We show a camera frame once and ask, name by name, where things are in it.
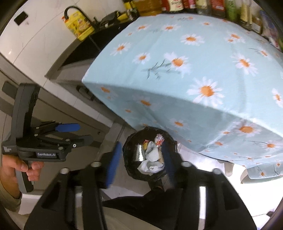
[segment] green bottle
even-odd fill
[[[226,0],[226,15],[230,21],[237,21],[238,15],[235,0]]]

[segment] floral tablecloth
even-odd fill
[[[254,32],[194,14],[140,17],[94,60],[83,83],[139,130],[195,152],[283,174],[282,53]]]

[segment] person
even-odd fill
[[[31,168],[17,156],[3,155],[0,169],[0,202],[12,220],[23,229],[27,215],[17,212],[22,194],[19,191],[15,170],[26,172],[30,181],[40,179],[43,162],[33,162]],[[103,202],[108,230],[169,230],[174,229],[181,198],[180,190],[164,192],[162,183],[150,183],[151,191],[142,197],[118,197]],[[76,209],[77,229],[83,229],[82,210]]]

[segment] screw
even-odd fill
[[[94,161],[90,164],[91,167],[97,168],[101,166],[101,163],[99,161]]]
[[[188,161],[183,161],[182,163],[181,163],[181,165],[183,166],[183,167],[191,167],[192,166],[192,164],[190,163],[190,162],[188,162]]]
[[[213,169],[212,171],[213,171],[214,174],[217,174],[217,175],[222,174],[220,169]]]
[[[68,169],[68,168],[62,168],[61,170],[60,170],[60,173],[61,174],[68,174],[70,172],[70,170]]]

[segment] black bag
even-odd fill
[[[133,161],[135,146],[137,144],[143,144],[144,140],[154,141],[154,138],[158,133],[164,137],[164,141],[168,144],[169,151],[177,153],[177,142],[169,135],[169,133],[162,129],[147,126],[143,130],[133,133],[127,138],[123,146],[125,167],[128,175],[132,178],[136,180],[155,182],[166,174],[165,169],[158,173],[154,173],[152,176],[142,174],[138,170],[141,162]]]

